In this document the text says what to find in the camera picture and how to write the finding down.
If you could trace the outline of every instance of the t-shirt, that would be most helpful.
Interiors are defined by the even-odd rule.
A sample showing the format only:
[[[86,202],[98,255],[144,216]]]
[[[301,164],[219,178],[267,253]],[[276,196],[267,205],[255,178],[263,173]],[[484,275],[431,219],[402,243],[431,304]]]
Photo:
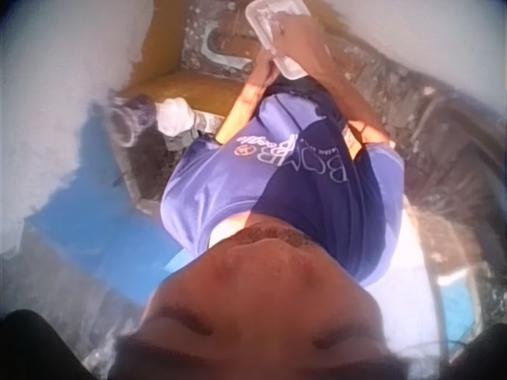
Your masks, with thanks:
[[[213,229],[246,211],[290,223],[363,284],[391,260],[401,224],[403,161],[385,144],[352,160],[336,107],[289,93],[265,98],[229,143],[198,138],[162,199],[165,228],[194,257]]]

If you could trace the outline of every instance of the debris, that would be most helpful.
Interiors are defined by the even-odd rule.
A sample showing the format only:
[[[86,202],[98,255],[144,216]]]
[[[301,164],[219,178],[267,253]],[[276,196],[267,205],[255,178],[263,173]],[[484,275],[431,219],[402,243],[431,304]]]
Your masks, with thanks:
[[[397,71],[398,71],[398,74],[402,77],[406,77],[409,73],[409,69],[407,69],[406,67],[401,66],[401,65],[398,66]]]
[[[428,97],[430,95],[433,95],[436,92],[435,87],[432,87],[430,85],[425,86],[425,88],[422,90],[422,93]]]
[[[398,75],[396,75],[395,73],[390,73],[389,74],[389,82],[391,84],[391,86],[395,86],[396,84],[398,84]]]

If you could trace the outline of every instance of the concrete wall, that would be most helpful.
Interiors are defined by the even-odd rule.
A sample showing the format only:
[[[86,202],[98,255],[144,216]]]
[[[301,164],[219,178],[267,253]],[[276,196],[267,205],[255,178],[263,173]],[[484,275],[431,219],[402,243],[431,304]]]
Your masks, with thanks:
[[[2,26],[2,249],[68,186],[90,104],[141,60],[153,0],[21,0]]]
[[[505,114],[502,0],[326,0],[383,54]]]

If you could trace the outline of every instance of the person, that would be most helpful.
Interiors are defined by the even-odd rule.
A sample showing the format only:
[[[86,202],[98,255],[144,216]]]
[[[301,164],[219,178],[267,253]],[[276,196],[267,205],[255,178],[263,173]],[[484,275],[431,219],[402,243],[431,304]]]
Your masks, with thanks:
[[[277,54],[311,78],[278,78],[262,51],[215,139],[185,152],[161,213],[195,260],[119,342],[117,378],[403,378],[361,286],[395,248],[402,159],[318,22],[281,13],[272,28]]]

